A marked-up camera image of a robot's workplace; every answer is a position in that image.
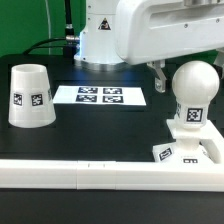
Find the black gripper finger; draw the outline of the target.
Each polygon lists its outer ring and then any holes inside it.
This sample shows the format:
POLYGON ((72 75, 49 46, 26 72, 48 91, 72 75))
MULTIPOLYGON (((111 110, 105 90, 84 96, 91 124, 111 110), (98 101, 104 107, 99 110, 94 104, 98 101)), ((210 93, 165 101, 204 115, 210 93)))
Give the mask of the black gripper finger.
POLYGON ((218 67, 224 68, 224 51, 219 51, 214 64, 218 67))
POLYGON ((155 89, 160 93, 164 93, 166 91, 166 76, 162 69, 165 67, 165 61, 151 61, 147 66, 155 71, 155 89))

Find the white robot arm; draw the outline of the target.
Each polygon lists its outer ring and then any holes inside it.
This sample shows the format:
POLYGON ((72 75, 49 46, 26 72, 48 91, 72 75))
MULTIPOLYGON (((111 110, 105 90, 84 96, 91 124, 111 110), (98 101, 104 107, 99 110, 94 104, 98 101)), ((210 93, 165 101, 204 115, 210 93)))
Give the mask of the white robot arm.
POLYGON ((102 71, 146 63, 163 93, 167 59, 210 50, 224 77, 224 0, 86 0, 74 61, 102 71))

